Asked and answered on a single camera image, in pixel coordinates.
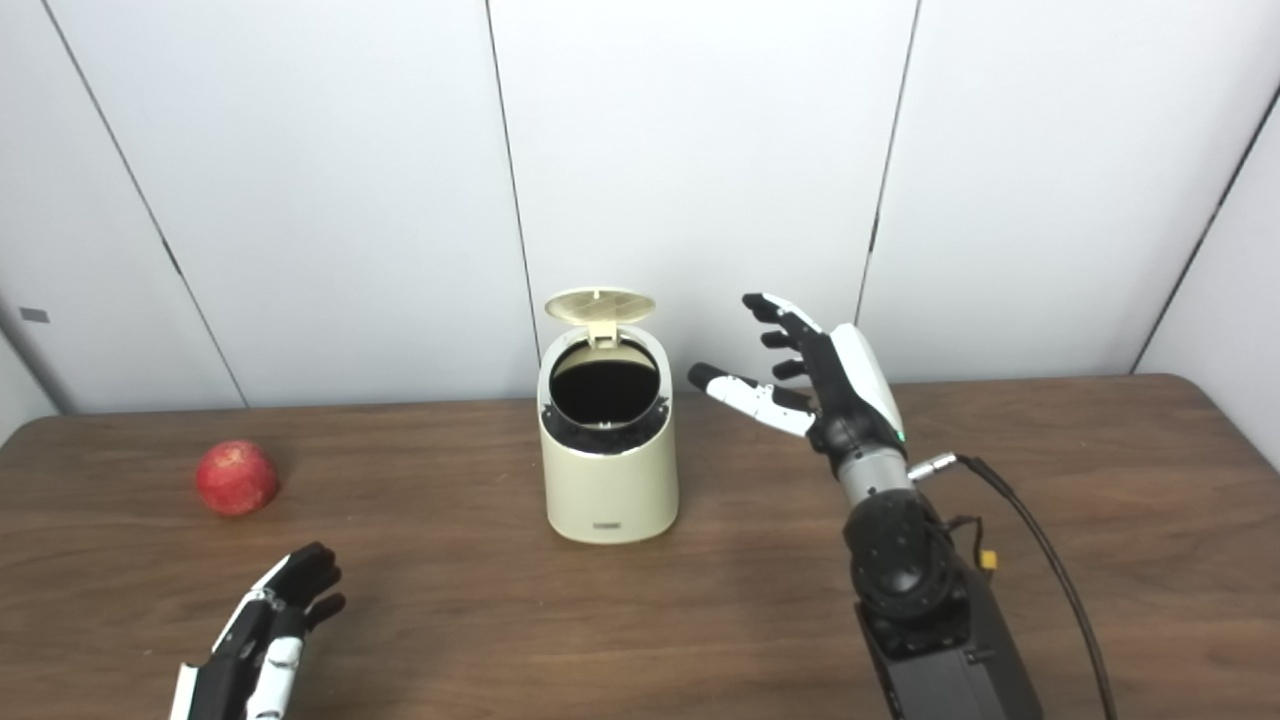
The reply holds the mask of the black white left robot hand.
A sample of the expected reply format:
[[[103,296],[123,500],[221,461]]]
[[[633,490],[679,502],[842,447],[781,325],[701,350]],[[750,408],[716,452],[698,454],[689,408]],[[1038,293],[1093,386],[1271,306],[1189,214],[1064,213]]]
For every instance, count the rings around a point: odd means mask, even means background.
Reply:
[[[312,542],[241,597],[209,657],[182,664],[172,719],[283,719],[312,632],[346,607],[337,553]]]

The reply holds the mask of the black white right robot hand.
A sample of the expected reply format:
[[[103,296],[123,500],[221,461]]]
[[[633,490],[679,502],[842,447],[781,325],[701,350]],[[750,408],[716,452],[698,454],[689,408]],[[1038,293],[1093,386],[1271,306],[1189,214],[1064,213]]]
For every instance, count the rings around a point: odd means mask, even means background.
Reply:
[[[809,439],[835,470],[878,448],[906,456],[901,414],[873,350],[854,324],[823,331],[799,306],[772,293],[746,293],[742,304],[758,322],[773,327],[760,337],[765,347],[796,354],[774,365],[774,378],[806,377],[812,393],[707,363],[687,373],[696,389],[765,427]]]

